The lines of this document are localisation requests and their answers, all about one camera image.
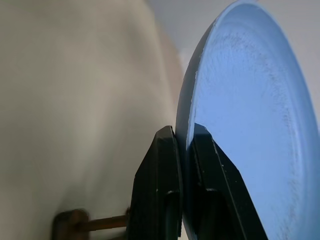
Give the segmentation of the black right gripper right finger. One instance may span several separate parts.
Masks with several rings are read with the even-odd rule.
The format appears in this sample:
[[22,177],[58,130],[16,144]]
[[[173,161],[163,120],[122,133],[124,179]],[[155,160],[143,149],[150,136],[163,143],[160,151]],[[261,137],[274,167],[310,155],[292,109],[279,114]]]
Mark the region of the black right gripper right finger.
[[266,240],[244,180],[209,131],[194,125],[188,150],[190,229],[198,240]]

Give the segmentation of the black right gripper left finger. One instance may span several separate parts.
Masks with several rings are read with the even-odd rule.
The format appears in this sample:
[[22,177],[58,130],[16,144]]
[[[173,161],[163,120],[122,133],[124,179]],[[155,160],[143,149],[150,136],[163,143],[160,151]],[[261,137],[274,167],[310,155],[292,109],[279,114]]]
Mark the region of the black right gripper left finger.
[[176,240],[181,236],[183,181],[177,140],[169,125],[155,133],[135,173],[129,240]]

